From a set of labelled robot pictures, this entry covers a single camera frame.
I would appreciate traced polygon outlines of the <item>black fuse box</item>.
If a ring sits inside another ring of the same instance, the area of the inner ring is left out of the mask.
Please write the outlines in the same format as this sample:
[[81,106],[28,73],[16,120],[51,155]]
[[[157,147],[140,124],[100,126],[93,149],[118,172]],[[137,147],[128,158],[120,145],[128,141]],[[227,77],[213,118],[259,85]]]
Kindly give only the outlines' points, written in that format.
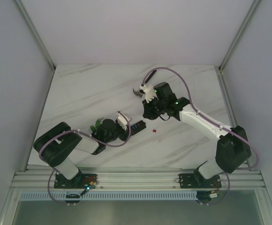
[[[137,127],[137,129],[133,129],[133,127],[136,127],[136,125],[139,124],[140,127]],[[143,120],[140,120],[136,122],[135,124],[131,125],[131,136],[134,136],[144,130],[146,128],[146,123]]]

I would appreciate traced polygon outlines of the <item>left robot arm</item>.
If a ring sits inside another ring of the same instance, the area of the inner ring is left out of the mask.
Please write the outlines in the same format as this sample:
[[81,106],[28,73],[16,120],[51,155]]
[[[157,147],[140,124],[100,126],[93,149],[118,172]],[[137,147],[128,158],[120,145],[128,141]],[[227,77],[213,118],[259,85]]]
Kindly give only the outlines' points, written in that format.
[[86,151],[92,155],[98,155],[106,149],[113,147],[110,142],[117,139],[129,140],[132,136],[132,127],[129,123],[123,123],[119,119],[104,119],[86,138],[77,130],[61,122],[45,134],[40,136],[33,144],[39,158],[56,170],[56,184],[61,188],[84,187],[85,175],[69,159],[74,149]]

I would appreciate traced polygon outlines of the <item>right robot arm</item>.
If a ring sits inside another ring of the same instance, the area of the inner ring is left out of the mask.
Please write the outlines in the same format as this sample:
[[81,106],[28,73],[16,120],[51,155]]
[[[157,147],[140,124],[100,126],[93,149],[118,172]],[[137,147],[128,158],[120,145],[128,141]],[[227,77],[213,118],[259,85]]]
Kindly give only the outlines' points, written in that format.
[[145,95],[142,101],[144,118],[155,120],[162,114],[167,114],[217,142],[215,158],[202,163],[193,172],[197,186],[209,186],[217,175],[234,172],[251,157],[247,135],[242,127],[230,127],[196,110],[188,98],[177,98],[166,82],[155,86],[144,84],[140,90]]

